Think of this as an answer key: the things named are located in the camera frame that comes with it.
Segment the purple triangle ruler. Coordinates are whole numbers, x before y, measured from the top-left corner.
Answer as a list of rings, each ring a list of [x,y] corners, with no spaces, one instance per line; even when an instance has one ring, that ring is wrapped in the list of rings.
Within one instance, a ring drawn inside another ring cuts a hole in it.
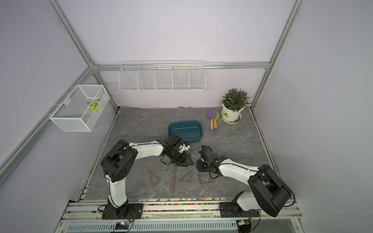
[[[207,183],[215,183],[216,182],[215,179],[212,179],[212,178],[207,177],[207,176],[202,175],[202,174],[198,174],[198,178],[199,178],[199,183],[200,184],[207,184]]]

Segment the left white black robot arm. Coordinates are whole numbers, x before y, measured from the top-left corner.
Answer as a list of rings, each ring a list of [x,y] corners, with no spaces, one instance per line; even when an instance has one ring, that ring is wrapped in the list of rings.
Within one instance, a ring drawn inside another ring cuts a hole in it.
[[[146,143],[129,143],[118,141],[109,153],[102,159],[101,166],[108,183],[108,203],[119,209],[128,203],[126,195],[126,177],[136,160],[167,156],[171,164],[177,166],[192,166],[190,146],[180,137],[166,140],[155,140]]]

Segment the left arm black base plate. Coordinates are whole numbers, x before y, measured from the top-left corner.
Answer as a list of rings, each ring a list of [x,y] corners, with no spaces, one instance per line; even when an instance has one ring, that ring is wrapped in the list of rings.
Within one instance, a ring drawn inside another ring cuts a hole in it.
[[[103,220],[113,219],[141,219],[144,205],[141,203],[127,203],[120,208],[115,208],[108,203],[103,211]]]

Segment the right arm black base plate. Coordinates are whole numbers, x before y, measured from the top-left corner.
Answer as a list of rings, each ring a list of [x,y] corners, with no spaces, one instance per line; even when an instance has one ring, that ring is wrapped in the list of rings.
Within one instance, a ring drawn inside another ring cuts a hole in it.
[[[233,202],[221,202],[218,205],[220,217],[222,218],[233,218],[233,217],[246,217],[253,218],[259,217],[259,211],[252,209],[249,211],[242,210],[237,204]]]

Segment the teal plastic storage box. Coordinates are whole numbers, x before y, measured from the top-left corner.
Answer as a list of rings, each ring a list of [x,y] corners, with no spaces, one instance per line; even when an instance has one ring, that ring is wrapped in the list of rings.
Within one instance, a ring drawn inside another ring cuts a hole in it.
[[[168,134],[179,136],[186,143],[197,143],[204,135],[202,125],[199,121],[181,121],[169,125]]]

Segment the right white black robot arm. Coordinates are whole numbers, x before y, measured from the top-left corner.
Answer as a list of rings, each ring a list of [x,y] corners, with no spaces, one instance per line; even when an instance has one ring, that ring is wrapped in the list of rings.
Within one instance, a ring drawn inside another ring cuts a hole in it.
[[[252,210],[263,210],[276,217],[294,196],[292,190],[268,165],[253,167],[217,156],[213,150],[203,145],[199,150],[201,160],[197,162],[199,172],[207,172],[210,178],[228,177],[250,187],[250,192],[242,191],[229,203],[220,204],[221,217],[248,216]]]

